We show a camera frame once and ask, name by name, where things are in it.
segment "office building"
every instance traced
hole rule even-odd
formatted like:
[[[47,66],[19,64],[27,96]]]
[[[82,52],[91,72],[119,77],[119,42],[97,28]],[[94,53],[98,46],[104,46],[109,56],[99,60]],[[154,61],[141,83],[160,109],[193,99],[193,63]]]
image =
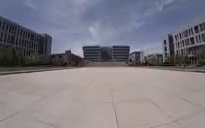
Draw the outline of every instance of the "office building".
[[[163,41],[163,62],[174,63],[174,38],[171,34]]]
[[[52,65],[57,66],[82,66],[83,58],[75,55],[71,50],[65,51],[65,53],[52,54],[50,58]]]
[[[129,46],[84,46],[84,59],[93,62],[115,61],[127,62],[130,52]]]
[[[150,65],[161,65],[163,64],[163,55],[162,54],[150,54],[146,57],[147,64]]]
[[[128,62],[130,52],[129,46],[115,45],[112,46],[112,59],[116,62]]]
[[[100,61],[100,46],[84,46],[83,47],[83,55],[84,59],[93,62]]]
[[[191,64],[197,64],[197,55],[205,49],[205,21],[174,34],[175,54],[188,56]]]
[[[144,63],[144,54],[142,51],[135,51],[129,54],[128,64],[138,65]]]
[[[39,34],[0,16],[0,47],[13,47],[19,58],[49,56],[52,37]]]

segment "cloud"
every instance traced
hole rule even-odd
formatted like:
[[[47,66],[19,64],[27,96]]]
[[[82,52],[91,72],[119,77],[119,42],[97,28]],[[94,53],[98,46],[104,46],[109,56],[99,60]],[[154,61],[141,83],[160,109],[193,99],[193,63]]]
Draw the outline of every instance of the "cloud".
[[[153,23],[154,17],[185,0],[11,1],[6,4],[10,10],[14,8],[10,15],[22,11],[22,15],[28,16],[26,20],[14,14],[18,17],[16,21],[53,36],[53,53],[71,49],[80,54],[83,45],[121,44],[130,45],[134,50],[153,47],[152,43],[163,31],[156,29],[159,24]]]
[[[157,1],[157,7],[158,7],[158,10],[161,12],[163,11],[164,7],[172,4],[174,2],[174,0],[160,0],[160,1]]]
[[[34,3],[34,0],[24,0],[24,5],[33,10],[38,10],[37,5]]]

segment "sky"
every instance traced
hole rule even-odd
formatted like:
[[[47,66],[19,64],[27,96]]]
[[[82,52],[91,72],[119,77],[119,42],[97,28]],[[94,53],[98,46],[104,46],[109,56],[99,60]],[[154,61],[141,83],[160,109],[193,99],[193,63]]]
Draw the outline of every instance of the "sky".
[[[0,0],[0,16],[53,37],[52,53],[83,45],[162,52],[168,34],[205,19],[205,0]]]

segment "tree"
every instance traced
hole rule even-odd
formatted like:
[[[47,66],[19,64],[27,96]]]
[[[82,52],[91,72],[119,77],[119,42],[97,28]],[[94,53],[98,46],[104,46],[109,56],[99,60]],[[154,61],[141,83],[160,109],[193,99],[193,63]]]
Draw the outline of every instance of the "tree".
[[[14,48],[0,48],[0,66],[18,65],[18,57]]]

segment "paved plaza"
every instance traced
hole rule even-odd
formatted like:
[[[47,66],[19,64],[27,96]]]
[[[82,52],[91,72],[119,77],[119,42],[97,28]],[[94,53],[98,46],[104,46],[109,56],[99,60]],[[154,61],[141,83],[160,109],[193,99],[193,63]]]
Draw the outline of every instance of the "paved plaza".
[[[114,67],[0,76],[0,128],[205,128],[205,74]]]

